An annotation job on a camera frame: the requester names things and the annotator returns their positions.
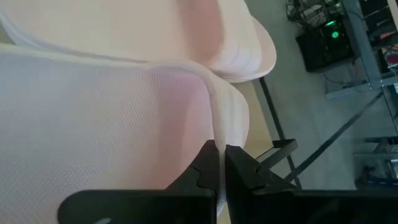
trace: green light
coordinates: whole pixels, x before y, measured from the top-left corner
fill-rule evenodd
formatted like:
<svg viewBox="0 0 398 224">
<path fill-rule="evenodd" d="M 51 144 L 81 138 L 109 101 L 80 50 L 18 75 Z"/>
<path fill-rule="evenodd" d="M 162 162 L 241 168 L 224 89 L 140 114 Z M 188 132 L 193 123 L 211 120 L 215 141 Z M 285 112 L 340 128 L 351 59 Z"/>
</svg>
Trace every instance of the green light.
<svg viewBox="0 0 398 224">
<path fill-rule="evenodd" d="M 338 32 L 333 32 L 333 33 L 331 34 L 331 37 L 332 37 L 332 38 L 337 38 L 339 35 L 340 35 L 340 34 L 339 34 Z"/>
<path fill-rule="evenodd" d="M 325 26 L 331 26 L 331 25 L 334 25 L 336 23 L 336 21 L 331 21 L 331 22 L 328 22 Z"/>
</svg>

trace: gray floor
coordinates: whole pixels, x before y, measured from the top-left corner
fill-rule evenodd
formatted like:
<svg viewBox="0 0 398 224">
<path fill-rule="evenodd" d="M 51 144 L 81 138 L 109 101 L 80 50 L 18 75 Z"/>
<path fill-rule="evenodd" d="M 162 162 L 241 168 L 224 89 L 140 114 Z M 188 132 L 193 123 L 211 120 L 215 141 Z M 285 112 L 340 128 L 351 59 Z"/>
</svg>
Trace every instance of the gray floor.
<svg viewBox="0 0 398 224">
<path fill-rule="evenodd" d="M 320 74 L 305 71 L 295 37 L 297 25 L 285 15 L 285 1 L 246 0 L 251 14 L 268 30 L 274 40 L 278 59 L 275 69 L 266 76 L 275 108 L 287 138 L 297 140 L 298 149 L 293 153 L 299 165 L 326 141 L 345 122 L 367 104 L 378 92 L 327 100 L 325 79 Z M 0 42 L 9 39 L 0 29 Z M 348 75 L 341 67 L 328 72 L 329 77 Z M 278 139 L 266 99 L 258 80 L 254 81 L 257 96 L 262 103 L 266 121 L 273 139 Z M 305 189 L 354 189 L 354 151 L 368 151 L 374 146 L 361 143 L 363 137 L 395 135 L 396 131 L 387 110 L 380 99 L 360 120 L 342 135 L 327 151 L 299 177 Z M 284 160 L 273 168 L 282 177 L 289 173 Z"/>
</svg>

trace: electronic device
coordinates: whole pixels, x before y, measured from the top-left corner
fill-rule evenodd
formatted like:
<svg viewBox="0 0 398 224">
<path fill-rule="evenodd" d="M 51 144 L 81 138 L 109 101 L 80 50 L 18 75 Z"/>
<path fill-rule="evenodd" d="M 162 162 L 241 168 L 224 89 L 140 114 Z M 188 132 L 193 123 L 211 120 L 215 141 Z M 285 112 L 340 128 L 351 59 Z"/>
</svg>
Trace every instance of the electronic device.
<svg viewBox="0 0 398 224">
<path fill-rule="evenodd" d="M 321 72 L 350 63 L 354 52 L 341 17 L 296 37 L 308 72 Z"/>
</svg>

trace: white mesh fabric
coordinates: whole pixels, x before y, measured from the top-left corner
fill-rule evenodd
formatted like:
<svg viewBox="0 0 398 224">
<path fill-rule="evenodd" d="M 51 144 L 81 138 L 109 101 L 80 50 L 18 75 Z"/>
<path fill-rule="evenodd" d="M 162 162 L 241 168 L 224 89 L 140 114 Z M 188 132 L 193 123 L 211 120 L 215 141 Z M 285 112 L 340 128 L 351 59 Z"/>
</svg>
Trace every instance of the white mesh fabric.
<svg viewBox="0 0 398 224">
<path fill-rule="evenodd" d="M 0 223 L 56 223 L 80 190 L 163 189 L 213 138 L 223 179 L 247 131 L 243 96 L 200 65 L 0 45 Z"/>
</svg>

